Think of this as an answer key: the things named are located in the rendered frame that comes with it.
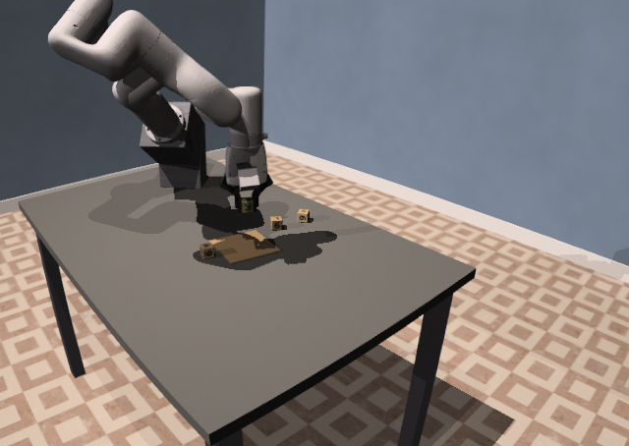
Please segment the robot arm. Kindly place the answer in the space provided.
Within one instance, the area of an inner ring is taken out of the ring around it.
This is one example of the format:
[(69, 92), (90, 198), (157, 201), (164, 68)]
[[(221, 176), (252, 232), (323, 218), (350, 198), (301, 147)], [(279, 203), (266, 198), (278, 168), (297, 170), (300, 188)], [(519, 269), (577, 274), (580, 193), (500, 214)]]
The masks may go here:
[(62, 58), (115, 82), (114, 97), (147, 125), (152, 140), (169, 142), (184, 127), (180, 109), (159, 91), (164, 86), (192, 103), (205, 120), (230, 127), (231, 144), (255, 146), (268, 138), (261, 131), (259, 88), (229, 90), (140, 12), (126, 11), (109, 27), (112, 9), (113, 0), (75, 0), (48, 43)]

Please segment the tan flat mat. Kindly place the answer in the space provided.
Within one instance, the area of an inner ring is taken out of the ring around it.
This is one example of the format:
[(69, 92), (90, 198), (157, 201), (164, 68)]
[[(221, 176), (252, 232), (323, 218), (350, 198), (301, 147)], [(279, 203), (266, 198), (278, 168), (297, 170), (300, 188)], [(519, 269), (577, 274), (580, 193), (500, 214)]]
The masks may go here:
[(280, 252), (257, 230), (209, 241), (231, 263)]

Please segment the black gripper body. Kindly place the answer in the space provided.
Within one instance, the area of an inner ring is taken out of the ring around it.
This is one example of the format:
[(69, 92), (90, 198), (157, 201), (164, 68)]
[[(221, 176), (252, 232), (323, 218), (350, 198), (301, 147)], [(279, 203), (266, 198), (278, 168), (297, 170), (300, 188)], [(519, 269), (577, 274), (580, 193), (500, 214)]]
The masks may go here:
[(267, 182), (267, 161), (264, 142), (255, 146), (236, 146), (227, 143), (225, 154), (225, 173), (229, 186), (239, 186), (237, 163), (250, 162), (257, 166), (259, 184)]

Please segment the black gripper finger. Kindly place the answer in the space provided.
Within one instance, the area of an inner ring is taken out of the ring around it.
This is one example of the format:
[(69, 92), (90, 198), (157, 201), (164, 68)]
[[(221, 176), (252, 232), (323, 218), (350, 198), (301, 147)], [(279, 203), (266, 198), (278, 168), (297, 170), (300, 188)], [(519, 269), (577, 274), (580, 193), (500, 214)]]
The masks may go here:
[(235, 208), (238, 208), (239, 213), (241, 213), (242, 212), (242, 198), (240, 197), (240, 186), (234, 186), (234, 188), (232, 186), (229, 186), (226, 180), (226, 173), (224, 174), (219, 186), (221, 189), (228, 191), (235, 197)]
[(253, 193), (252, 193), (252, 199), (254, 201), (254, 211), (257, 211), (258, 197), (264, 191), (265, 188), (271, 186), (272, 184), (273, 184), (273, 181), (271, 180), (270, 176), (267, 173), (267, 182), (264, 183), (264, 184), (259, 185), (259, 189), (258, 190), (254, 190)]

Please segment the beige letter block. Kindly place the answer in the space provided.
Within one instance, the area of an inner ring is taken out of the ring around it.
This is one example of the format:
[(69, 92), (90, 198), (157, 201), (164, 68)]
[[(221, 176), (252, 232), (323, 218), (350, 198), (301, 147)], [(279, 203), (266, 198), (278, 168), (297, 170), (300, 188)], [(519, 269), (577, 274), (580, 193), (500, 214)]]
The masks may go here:
[(214, 246), (212, 243), (200, 244), (200, 255), (203, 259), (214, 258)]
[(310, 211), (307, 209), (300, 209), (298, 211), (298, 222), (308, 223), (310, 219)]
[(282, 218), (281, 216), (270, 217), (271, 230), (282, 230)]
[(251, 197), (242, 197), (242, 213), (254, 212), (254, 201)]

